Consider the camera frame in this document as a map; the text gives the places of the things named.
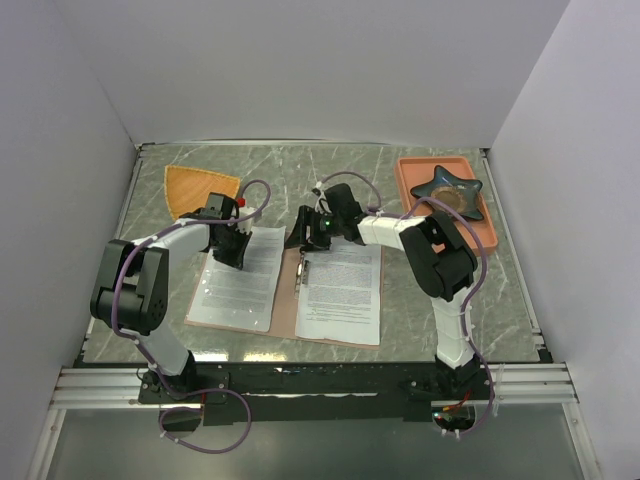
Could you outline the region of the metal folder clip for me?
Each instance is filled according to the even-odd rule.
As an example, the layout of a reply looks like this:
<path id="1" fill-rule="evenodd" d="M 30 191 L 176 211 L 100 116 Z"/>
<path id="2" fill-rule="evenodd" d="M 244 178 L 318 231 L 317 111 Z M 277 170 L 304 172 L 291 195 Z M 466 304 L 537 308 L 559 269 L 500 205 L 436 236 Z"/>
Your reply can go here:
<path id="1" fill-rule="evenodd" d="M 302 286 L 307 283 L 308 270 L 309 270 L 309 261 L 307 260 L 305 253 L 301 252 L 299 262 L 296 268 L 296 278 L 295 278 L 295 286 L 294 286 L 294 297 L 296 299 L 299 298 Z"/>

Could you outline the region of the single printed paper sheet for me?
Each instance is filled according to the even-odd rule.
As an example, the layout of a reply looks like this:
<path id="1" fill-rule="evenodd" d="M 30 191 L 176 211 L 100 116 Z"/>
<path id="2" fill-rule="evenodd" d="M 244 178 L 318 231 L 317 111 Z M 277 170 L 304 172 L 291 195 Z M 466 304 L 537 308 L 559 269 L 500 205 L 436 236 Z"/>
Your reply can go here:
<path id="1" fill-rule="evenodd" d="M 185 323 L 266 333 L 271 326 L 285 229 L 255 227 L 238 270 L 209 257 Z"/>

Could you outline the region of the printed paper sheets stack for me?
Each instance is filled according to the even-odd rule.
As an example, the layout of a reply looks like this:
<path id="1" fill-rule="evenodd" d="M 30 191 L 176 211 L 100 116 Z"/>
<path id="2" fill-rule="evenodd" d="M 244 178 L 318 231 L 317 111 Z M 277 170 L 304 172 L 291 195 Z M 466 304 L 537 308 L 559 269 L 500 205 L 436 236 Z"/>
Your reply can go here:
<path id="1" fill-rule="evenodd" d="M 380 344 L 382 248 L 343 239 L 304 255 L 295 335 L 377 347 Z"/>

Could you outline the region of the pink file folder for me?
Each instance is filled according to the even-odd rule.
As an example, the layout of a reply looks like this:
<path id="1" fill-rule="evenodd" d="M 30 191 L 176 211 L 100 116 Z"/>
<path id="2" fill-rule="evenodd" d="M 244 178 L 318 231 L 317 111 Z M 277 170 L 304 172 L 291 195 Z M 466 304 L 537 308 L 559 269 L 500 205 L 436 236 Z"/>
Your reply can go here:
<path id="1" fill-rule="evenodd" d="M 299 339 L 312 342 L 320 342 L 325 344 L 334 344 L 341 346 L 353 346 L 361 347 L 365 349 L 376 349 L 377 347 L 367 347 L 361 345 L 346 344 L 334 341 L 314 341 L 299 338 L 295 335 L 296 318 L 298 312 L 298 299 L 294 297 L 294 286 L 296 278 L 296 268 L 299 262 L 300 254 L 297 250 L 286 250 L 282 256 L 282 264 L 278 283 L 275 292 L 275 299 L 273 304 L 271 326 L 268 332 L 258 333 L 247 330 L 236 330 L 217 328 L 222 330 L 231 330 L 245 333 L 257 333 L 259 335 L 266 335 L 270 337 L 282 338 L 282 339 Z"/>

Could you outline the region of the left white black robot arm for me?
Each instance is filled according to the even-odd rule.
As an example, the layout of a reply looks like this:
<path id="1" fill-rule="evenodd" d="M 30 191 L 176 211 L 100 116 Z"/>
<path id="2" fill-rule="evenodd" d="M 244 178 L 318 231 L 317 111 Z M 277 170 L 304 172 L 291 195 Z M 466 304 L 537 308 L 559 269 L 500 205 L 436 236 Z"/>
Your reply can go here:
<path id="1" fill-rule="evenodd" d="M 190 400 L 198 377 L 192 352 L 165 322 L 171 269 L 197 252 L 242 269 L 255 213 L 242 198 L 211 193 L 203 207 L 160 232 L 136 241 L 111 240 L 104 249 L 91 315 L 136 345 L 174 401 Z"/>

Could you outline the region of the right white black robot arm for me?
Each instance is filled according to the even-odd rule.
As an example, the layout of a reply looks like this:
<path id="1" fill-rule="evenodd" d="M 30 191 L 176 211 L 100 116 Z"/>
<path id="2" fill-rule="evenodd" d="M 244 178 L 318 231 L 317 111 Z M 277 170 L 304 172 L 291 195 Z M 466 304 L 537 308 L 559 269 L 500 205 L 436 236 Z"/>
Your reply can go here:
<path id="1" fill-rule="evenodd" d="M 437 390 L 452 399 L 468 391 L 480 369 L 470 345 L 470 327 L 464 319 L 465 298 L 471 293 L 476 254 L 454 221 L 462 216 L 444 202 L 422 197 L 433 212 L 398 216 L 364 211 L 349 185 L 340 183 L 325 191 L 316 188 L 314 207 L 302 205 L 286 249 L 302 253 L 327 251 L 340 237 L 362 246 L 381 246 L 405 254 L 420 289 L 430 298 L 437 326 L 435 372 L 424 389 Z"/>

